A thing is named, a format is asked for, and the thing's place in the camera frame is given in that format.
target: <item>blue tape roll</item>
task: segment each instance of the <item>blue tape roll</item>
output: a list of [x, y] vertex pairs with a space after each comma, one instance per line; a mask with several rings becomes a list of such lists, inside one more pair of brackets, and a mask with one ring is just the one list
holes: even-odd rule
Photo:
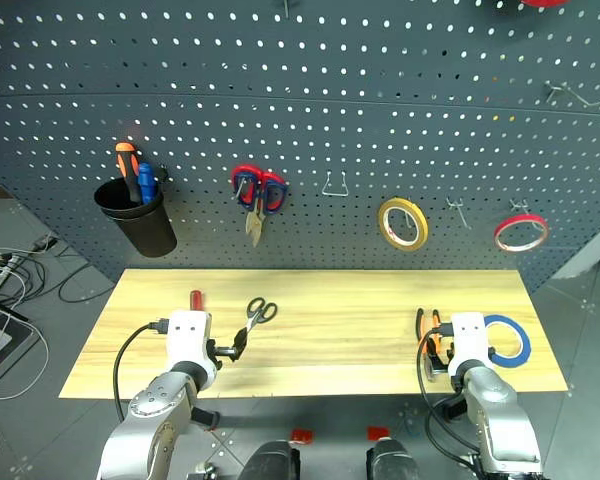
[[531, 356], [531, 341], [529, 340], [527, 332], [525, 332], [515, 321], [504, 315], [487, 315], [484, 317], [484, 324], [486, 327], [489, 327], [489, 325], [494, 323], [508, 325], [515, 330], [518, 335], [518, 340], [520, 341], [520, 351], [513, 357], [506, 357], [496, 353], [491, 357], [491, 361], [500, 367], [515, 368], [529, 360], [529, 356]]

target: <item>pegboard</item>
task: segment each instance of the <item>pegboard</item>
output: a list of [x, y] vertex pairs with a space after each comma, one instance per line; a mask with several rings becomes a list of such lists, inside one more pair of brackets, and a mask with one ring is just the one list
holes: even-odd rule
[[[0, 182], [115, 279], [125, 266], [513, 268], [537, 288], [600, 230], [600, 1], [0, 3]], [[93, 203], [130, 140], [165, 164], [178, 248], [139, 256]], [[253, 249], [239, 163], [290, 184]], [[346, 171], [349, 197], [320, 191]], [[426, 213], [394, 250], [376, 212]], [[445, 199], [462, 198], [471, 229]], [[493, 246], [526, 200], [551, 237]]]

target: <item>wooden tabletop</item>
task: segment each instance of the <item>wooden tabletop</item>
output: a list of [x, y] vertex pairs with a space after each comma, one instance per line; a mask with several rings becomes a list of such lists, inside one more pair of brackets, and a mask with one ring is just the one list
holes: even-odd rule
[[[203, 398], [418, 393], [414, 335], [418, 307], [442, 321], [478, 311], [516, 320], [531, 339], [529, 361], [498, 373], [519, 392], [563, 391], [566, 384], [531, 300], [510, 270], [126, 270], [67, 379], [62, 398], [112, 398], [111, 371], [120, 345], [139, 326], [188, 309], [189, 292], [204, 293], [212, 338], [230, 346], [245, 325], [245, 308], [262, 296], [278, 315], [249, 334], [236, 363], [224, 359]], [[489, 329], [506, 354], [516, 340]], [[130, 398], [166, 363], [166, 337], [143, 332], [127, 349], [120, 391]], [[449, 379], [427, 385], [450, 391]]]

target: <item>orange screwdriver handle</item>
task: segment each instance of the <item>orange screwdriver handle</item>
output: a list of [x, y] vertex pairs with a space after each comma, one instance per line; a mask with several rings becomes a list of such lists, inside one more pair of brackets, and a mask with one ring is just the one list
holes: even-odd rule
[[142, 203], [142, 193], [138, 185], [138, 152], [136, 147], [127, 142], [116, 144], [116, 158], [120, 172], [129, 189], [129, 200], [133, 203]]

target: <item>yellow tape roll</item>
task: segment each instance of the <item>yellow tape roll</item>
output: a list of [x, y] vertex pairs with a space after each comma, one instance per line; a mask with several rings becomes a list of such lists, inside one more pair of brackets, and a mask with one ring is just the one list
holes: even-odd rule
[[[416, 225], [415, 239], [403, 240], [391, 230], [389, 226], [389, 213], [391, 213], [391, 210], [400, 210], [405, 215], [411, 217], [413, 223]], [[411, 203], [404, 198], [392, 198], [380, 206], [380, 210], [378, 210], [378, 225], [387, 242], [398, 250], [405, 252], [412, 252], [419, 249], [426, 243], [429, 236], [429, 225], [427, 225], [427, 218], [424, 216], [424, 213], [422, 213], [422, 210], [415, 203]]]

